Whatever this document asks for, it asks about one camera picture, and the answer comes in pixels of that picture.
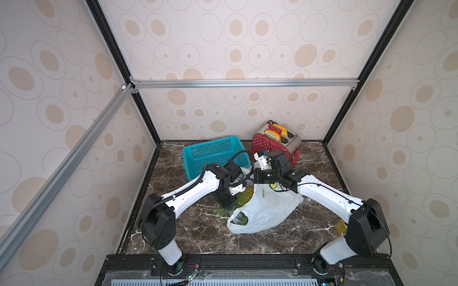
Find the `white plastic bag lemon print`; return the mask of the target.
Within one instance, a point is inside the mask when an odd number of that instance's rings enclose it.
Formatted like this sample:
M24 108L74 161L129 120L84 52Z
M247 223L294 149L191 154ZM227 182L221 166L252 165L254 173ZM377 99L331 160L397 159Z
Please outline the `white plastic bag lemon print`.
M303 197L276 184L253 184L254 195L244 206L236 209L227 220L234 234L254 234L280 225L303 202ZM243 212L249 219L243 225L232 224L232 219Z

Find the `small pineapple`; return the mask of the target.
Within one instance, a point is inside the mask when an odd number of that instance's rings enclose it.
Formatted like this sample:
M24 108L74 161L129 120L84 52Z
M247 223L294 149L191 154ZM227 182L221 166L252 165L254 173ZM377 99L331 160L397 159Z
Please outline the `small pineapple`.
M216 215L222 218L229 218L236 209L246 205L254 195L254 186L248 186L244 192L236 194L237 201L228 209L221 208L217 211Z

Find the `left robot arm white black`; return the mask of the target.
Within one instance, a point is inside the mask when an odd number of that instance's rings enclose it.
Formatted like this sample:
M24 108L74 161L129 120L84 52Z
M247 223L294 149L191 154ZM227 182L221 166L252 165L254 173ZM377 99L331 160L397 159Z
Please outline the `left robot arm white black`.
M149 195L140 212L137 227L144 241L150 244L168 265L169 272L176 275L184 266L184 255L175 240L176 220L202 197L212 194L219 205L229 209L236 204L237 190L242 186L236 182L242 168L234 161L221 166L217 163L205 165L201 174L168 194Z

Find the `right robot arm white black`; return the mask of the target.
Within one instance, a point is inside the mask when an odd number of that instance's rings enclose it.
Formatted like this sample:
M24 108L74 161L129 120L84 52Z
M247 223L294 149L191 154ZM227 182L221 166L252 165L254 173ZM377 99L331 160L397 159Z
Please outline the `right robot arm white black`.
M303 168L293 168L285 152L258 152L251 180L275 192L293 192L308 197L340 217L347 232L323 244L311 259L314 271L326 275L334 265L353 256L373 257L390 231L378 201L362 200L343 193L317 179Z

